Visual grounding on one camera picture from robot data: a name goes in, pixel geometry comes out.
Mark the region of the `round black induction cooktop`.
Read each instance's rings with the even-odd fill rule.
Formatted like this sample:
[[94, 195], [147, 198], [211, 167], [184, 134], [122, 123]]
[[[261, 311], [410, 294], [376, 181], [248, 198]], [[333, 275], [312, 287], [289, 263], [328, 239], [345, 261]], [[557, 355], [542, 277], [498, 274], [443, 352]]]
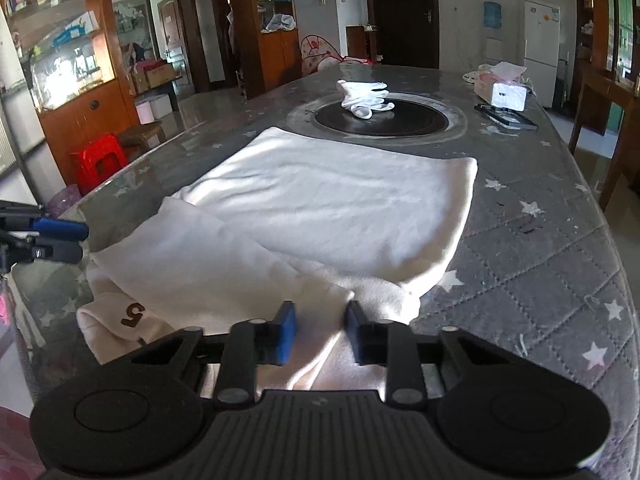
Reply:
[[304, 136], [374, 148], [442, 143], [464, 136], [468, 128], [463, 110], [430, 96], [393, 92], [388, 100], [392, 110], [361, 119], [345, 110], [335, 94], [326, 96], [296, 107], [286, 126]]

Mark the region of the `white sweatshirt garment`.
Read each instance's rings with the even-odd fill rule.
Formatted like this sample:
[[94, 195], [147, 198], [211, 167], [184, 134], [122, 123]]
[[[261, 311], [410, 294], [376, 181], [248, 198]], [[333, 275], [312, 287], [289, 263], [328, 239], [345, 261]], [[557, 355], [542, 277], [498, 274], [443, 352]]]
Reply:
[[175, 330], [221, 334], [269, 320], [285, 301], [297, 333], [261, 389], [382, 390], [343, 328], [349, 301], [408, 323], [446, 274], [468, 220], [471, 157], [393, 153], [279, 128], [166, 197], [154, 216], [95, 252], [76, 314], [100, 363]]

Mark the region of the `wooden shelf cabinet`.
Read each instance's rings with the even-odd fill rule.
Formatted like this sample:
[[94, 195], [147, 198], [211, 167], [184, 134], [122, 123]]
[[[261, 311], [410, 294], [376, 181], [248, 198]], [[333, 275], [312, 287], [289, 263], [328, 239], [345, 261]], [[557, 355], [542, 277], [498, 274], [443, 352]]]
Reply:
[[230, 0], [233, 44], [249, 99], [302, 76], [295, 0]]

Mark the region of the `white glove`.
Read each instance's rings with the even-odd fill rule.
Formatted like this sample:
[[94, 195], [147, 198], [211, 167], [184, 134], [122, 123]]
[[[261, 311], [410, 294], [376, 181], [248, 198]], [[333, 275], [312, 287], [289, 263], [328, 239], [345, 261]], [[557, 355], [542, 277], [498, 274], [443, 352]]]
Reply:
[[336, 88], [342, 95], [342, 109], [361, 120], [371, 119], [374, 113], [390, 112], [395, 107], [387, 101], [390, 92], [384, 82], [339, 80]]

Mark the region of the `wooden side table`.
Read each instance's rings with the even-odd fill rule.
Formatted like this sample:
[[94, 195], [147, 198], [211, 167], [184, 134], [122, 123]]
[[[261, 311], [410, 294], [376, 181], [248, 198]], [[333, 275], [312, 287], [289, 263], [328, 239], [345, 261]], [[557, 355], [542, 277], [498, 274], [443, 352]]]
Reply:
[[[620, 109], [620, 124], [615, 130], [610, 130], [608, 118], [613, 105]], [[616, 81], [603, 70], [588, 70], [582, 76], [574, 127], [568, 142], [570, 154], [575, 154], [582, 128], [593, 118], [603, 120], [603, 126], [597, 129], [597, 133], [602, 136], [608, 130], [617, 133], [614, 152], [599, 197], [600, 208], [605, 210], [626, 162], [639, 155], [639, 91], [634, 90], [630, 82]]]

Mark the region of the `red plastic stool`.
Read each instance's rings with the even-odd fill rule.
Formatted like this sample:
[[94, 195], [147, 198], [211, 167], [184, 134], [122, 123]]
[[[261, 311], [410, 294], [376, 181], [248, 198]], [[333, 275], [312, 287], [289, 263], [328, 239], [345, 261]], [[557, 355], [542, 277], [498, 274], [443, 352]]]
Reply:
[[87, 195], [128, 165], [122, 144], [113, 133], [101, 136], [70, 157], [81, 195]]

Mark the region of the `grey star-patterned table cover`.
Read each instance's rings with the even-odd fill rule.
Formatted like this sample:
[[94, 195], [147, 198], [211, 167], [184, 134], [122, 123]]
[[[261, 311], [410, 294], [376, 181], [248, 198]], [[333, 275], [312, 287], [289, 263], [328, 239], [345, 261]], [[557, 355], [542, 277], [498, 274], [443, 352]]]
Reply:
[[[378, 148], [478, 169], [461, 240], [408, 323], [427, 400], [382, 390], [261, 389], [215, 401], [230, 330], [185, 327], [100, 363], [79, 328], [91, 257], [162, 201], [339, 80], [384, 82], [463, 110], [466, 133]], [[35, 406], [29, 435], [49, 479], [634, 479], [639, 323], [608, 222], [538, 104], [537, 131], [503, 130], [458, 77], [340, 66], [203, 122], [142, 155], [61, 220], [85, 223], [76, 264], [9, 272], [18, 350]]]

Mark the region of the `red polka-dot play tent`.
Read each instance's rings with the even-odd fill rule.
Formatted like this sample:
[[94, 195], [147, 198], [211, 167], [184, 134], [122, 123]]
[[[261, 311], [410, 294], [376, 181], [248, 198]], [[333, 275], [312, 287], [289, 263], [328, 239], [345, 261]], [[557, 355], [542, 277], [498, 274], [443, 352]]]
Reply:
[[309, 76], [320, 70], [326, 70], [337, 65], [367, 65], [372, 62], [365, 58], [353, 58], [340, 55], [328, 40], [318, 35], [307, 35], [300, 42], [302, 55], [302, 74]]

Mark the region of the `water dispenser with blue bottle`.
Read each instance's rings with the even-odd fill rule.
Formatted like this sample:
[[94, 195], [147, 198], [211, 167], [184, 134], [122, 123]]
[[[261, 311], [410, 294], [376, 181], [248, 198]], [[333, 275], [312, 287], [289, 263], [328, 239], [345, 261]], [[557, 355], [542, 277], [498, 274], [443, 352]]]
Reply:
[[488, 64], [495, 65], [503, 59], [502, 7], [495, 1], [484, 2], [484, 57]]

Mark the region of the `floral cloth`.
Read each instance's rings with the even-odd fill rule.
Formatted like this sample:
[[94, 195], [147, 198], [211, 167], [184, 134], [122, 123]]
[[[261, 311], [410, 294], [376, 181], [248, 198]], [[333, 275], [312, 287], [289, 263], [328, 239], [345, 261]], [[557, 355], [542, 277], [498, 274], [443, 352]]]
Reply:
[[475, 81], [477, 80], [478, 76], [480, 76], [480, 71], [479, 70], [472, 70], [472, 72], [463, 74], [462, 75], [462, 79], [467, 84], [475, 84]]

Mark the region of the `wooden display shelf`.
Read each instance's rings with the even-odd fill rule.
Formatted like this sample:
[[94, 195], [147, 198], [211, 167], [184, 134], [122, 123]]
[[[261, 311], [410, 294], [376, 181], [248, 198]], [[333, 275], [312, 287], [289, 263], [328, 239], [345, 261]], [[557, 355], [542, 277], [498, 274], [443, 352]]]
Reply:
[[572, 93], [588, 70], [623, 84], [639, 76], [639, 0], [576, 0], [576, 49]]

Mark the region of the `white tissue box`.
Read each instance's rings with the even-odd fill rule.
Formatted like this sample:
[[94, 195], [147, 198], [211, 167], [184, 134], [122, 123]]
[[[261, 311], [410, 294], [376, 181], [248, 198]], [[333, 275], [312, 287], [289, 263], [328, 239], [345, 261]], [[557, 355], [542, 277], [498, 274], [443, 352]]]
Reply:
[[525, 66], [509, 62], [482, 66], [475, 78], [474, 92], [493, 107], [522, 112], [525, 110], [528, 95], [528, 89], [522, 83], [525, 72]]

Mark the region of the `white refrigerator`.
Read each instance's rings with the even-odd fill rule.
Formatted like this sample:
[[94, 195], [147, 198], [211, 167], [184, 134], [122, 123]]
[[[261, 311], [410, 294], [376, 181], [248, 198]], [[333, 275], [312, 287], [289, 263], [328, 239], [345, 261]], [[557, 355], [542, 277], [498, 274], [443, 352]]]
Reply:
[[558, 74], [561, 12], [556, 6], [523, 0], [522, 64], [542, 107], [553, 104]]

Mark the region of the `white pink storage bins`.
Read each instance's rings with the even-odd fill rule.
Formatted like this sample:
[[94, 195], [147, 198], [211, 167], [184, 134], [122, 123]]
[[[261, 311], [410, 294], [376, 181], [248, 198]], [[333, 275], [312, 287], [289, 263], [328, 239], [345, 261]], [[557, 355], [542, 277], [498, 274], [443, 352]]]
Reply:
[[137, 101], [136, 110], [141, 125], [156, 122], [174, 112], [170, 97], [165, 93]]

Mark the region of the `glass-front wooden cabinet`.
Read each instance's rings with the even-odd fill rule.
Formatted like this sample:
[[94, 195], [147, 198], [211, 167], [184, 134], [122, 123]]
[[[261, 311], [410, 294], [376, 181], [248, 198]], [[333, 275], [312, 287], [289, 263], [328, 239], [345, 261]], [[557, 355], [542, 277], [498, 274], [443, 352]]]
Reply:
[[61, 176], [74, 154], [138, 124], [112, 0], [1, 0], [27, 89]]

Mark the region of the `dark wooden door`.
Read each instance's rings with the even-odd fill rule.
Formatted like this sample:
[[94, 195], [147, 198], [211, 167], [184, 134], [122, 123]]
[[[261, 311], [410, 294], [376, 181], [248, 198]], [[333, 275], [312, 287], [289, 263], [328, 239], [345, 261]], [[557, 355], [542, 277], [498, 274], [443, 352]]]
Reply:
[[438, 0], [368, 0], [378, 62], [439, 68]]

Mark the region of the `cardboard box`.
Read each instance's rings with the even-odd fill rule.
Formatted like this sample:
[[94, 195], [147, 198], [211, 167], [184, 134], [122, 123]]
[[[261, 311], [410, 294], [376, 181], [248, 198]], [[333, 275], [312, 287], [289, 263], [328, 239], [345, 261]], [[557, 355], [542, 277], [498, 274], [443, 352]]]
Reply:
[[179, 78], [174, 66], [168, 63], [160, 63], [155, 66], [137, 67], [131, 74], [132, 82], [137, 94], [158, 88], [168, 82]]

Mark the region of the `black smartphone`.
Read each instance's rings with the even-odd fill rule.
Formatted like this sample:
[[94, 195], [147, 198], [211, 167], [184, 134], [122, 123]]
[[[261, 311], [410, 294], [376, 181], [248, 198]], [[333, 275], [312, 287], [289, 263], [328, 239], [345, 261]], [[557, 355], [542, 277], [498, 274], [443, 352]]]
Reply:
[[510, 108], [498, 108], [488, 104], [477, 103], [474, 106], [480, 114], [483, 114], [502, 128], [518, 131], [537, 131], [538, 125], [516, 110]]

